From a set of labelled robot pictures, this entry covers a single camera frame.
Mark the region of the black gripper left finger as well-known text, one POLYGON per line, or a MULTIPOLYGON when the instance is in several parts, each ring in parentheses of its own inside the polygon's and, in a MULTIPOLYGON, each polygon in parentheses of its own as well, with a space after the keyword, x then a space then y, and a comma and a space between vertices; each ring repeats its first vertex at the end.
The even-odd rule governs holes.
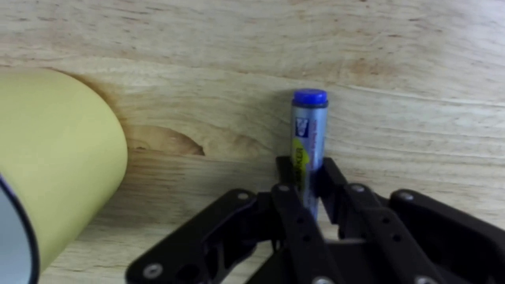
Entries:
POLYGON ((289 156, 267 192, 231 189, 135 258, 127 284, 222 284, 271 241, 274 253, 248 284, 338 284, 338 269, 315 217, 294 187, 289 156))

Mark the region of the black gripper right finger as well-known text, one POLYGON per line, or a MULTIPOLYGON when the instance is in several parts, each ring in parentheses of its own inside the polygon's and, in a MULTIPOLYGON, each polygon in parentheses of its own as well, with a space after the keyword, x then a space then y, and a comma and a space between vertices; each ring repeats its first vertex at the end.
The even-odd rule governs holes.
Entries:
POLYGON ((318 192, 342 239, 386 261, 392 284, 505 284, 505 230, 413 189, 383 197, 324 159, 318 192))

